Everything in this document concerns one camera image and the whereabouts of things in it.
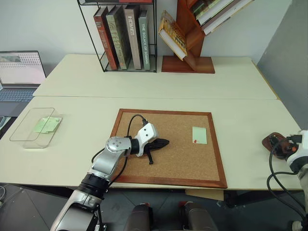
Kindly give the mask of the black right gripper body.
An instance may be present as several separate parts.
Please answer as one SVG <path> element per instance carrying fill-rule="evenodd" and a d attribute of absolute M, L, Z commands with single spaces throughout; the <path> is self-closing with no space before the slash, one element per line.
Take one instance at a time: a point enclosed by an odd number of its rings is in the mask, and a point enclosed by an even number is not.
<path fill-rule="evenodd" d="M 281 155 L 276 155 L 278 159 L 288 159 L 297 151 L 297 145 L 292 142 L 283 142 L 281 144 Z"/>

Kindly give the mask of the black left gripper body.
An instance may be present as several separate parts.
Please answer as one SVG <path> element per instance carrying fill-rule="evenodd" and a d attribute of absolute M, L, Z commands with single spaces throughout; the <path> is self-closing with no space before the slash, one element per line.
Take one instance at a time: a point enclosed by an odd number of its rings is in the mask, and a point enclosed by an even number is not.
<path fill-rule="evenodd" d="M 144 147 L 145 152 L 158 149 L 160 149 L 160 139 L 155 139 L 154 141 L 147 143 Z"/>

